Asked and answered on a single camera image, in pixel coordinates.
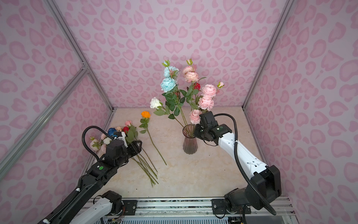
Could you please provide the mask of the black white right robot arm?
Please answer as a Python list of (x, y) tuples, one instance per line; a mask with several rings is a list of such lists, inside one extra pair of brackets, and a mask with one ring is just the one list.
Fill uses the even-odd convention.
[(245, 188), (236, 188), (228, 192), (218, 204), (212, 204), (215, 215), (242, 214), (243, 219), (247, 209), (252, 206), (256, 210), (265, 209), (272, 215), (277, 211), (271, 205), (282, 194), (281, 173), (272, 165), (268, 166), (254, 156), (238, 139), (238, 127), (233, 116), (229, 117), (234, 124), (230, 129), (225, 124), (218, 124), (217, 115), (206, 112), (199, 116), (200, 122), (195, 126), (194, 135), (204, 142), (214, 142), (235, 161), (239, 172), (247, 183)]

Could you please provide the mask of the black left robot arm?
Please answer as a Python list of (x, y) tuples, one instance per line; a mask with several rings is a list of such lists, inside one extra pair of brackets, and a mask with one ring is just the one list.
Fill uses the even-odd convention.
[[(90, 129), (99, 130), (111, 140), (106, 147), (106, 153), (101, 157), (91, 151), (85, 141), (85, 136)], [(43, 220), (39, 221), (40, 224), (69, 224), (88, 200), (117, 173), (117, 170), (142, 151), (142, 141), (134, 140), (131, 143), (127, 143), (124, 132), (115, 132), (115, 136), (112, 137), (97, 126), (89, 126), (83, 131), (82, 143), (97, 162), (86, 171), (86, 174), (79, 178), (75, 189), (60, 205)]]

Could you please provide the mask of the purple ribbed glass vase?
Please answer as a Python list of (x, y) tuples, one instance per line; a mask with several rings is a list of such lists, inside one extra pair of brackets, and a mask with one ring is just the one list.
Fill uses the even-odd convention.
[(183, 151), (189, 155), (195, 154), (198, 149), (197, 140), (194, 136), (194, 130), (195, 125), (193, 124), (185, 126), (182, 130), (184, 135)]

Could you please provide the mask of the white rose stem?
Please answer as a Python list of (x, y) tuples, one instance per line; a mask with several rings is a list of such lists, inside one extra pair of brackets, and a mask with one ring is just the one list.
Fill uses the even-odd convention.
[(171, 111), (170, 106), (161, 102), (158, 98), (154, 97), (150, 101), (150, 108), (153, 109), (153, 113), (156, 116), (167, 116), (169, 119), (176, 120), (182, 127), (184, 125), (176, 118), (175, 111)]

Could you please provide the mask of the red rose stem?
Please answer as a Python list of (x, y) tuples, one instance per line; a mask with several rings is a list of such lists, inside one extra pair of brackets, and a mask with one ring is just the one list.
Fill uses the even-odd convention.
[(194, 83), (193, 84), (193, 89), (194, 90), (200, 90), (200, 84), (199, 83)]

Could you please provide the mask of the orange rose stem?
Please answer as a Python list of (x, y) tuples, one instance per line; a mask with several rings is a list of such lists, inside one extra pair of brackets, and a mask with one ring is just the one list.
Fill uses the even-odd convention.
[(149, 130), (149, 122), (150, 122), (150, 118), (151, 118), (151, 114), (148, 111), (143, 111), (141, 113), (141, 119), (140, 119), (140, 123), (141, 125), (139, 126), (140, 128), (142, 128), (143, 130), (141, 130), (140, 132), (142, 134), (148, 133), (150, 141), (152, 143), (152, 145), (154, 146), (154, 148), (156, 149), (156, 151), (158, 152), (159, 156), (161, 157), (162, 161), (164, 162), (165, 165), (167, 165), (167, 162), (165, 161), (163, 155), (161, 154), (161, 152), (159, 151), (159, 149), (157, 148), (157, 146), (155, 145), (152, 135), (150, 133)]

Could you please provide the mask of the single pink rose stem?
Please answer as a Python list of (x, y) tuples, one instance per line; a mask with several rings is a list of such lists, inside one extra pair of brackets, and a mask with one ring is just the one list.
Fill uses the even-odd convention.
[(125, 126), (126, 127), (130, 127), (132, 125), (132, 121), (131, 120), (127, 120), (126, 122), (125, 122)]

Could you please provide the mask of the light blue flower spray stem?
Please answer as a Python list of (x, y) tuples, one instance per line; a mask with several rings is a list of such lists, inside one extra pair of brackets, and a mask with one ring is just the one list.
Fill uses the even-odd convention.
[(164, 66), (164, 79), (162, 80), (160, 87), (163, 92), (163, 96), (165, 97), (165, 105), (169, 110), (168, 117), (170, 119), (175, 119), (178, 121), (177, 117), (182, 116), (183, 123), (181, 124), (183, 127), (188, 125), (186, 121), (185, 115), (183, 113), (182, 107), (183, 102), (181, 101), (183, 97), (181, 96), (181, 91), (178, 88), (178, 74), (179, 69), (175, 66), (172, 66), (169, 60), (165, 60), (162, 65)]

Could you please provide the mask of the pink orange mixed flower stem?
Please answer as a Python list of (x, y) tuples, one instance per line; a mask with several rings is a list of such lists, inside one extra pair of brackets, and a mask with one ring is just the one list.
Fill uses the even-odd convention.
[(214, 85), (205, 85), (201, 89), (201, 97), (199, 99), (198, 105), (201, 110), (211, 111), (214, 107), (213, 98), (217, 95), (221, 88), (225, 85), (223, 82), (219, 82), (216, 86)]

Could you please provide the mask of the pink rose spray stem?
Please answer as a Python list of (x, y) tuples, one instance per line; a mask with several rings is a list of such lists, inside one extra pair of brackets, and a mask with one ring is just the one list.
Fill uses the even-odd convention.
[(199, 99), (201, 93), (200, 90), (194, 90), (193, 84), (199, 83), (200, 80), (205, 77), (200, 78), (197, 70), (197, 66), (193, 63), (192, 59), (186, 60), (187, 66), (183, 69), (182, 74), (186, 82), (189, 83), (189, 86), (186, 88), (186, 93), (183, 93), (183, 96), (186, 99), (186, 102), (191, 106), (192, 109), (199, 109)]

